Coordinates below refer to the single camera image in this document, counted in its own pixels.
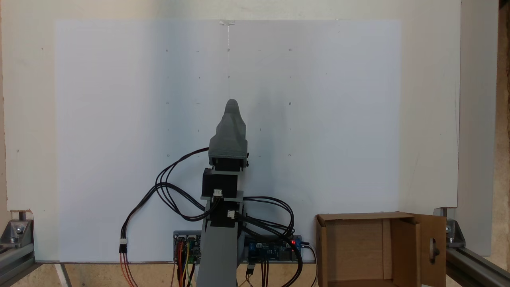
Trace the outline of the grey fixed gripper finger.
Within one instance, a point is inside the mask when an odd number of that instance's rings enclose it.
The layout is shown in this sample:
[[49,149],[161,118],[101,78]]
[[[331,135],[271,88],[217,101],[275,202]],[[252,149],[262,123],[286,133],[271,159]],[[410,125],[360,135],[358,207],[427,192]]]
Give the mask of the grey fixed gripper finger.
[[222,120],[220,120],[216,127],[216,134],[227,131],[246,134],[246,124],[242,119],[239,104],[235,99],[227,101]]

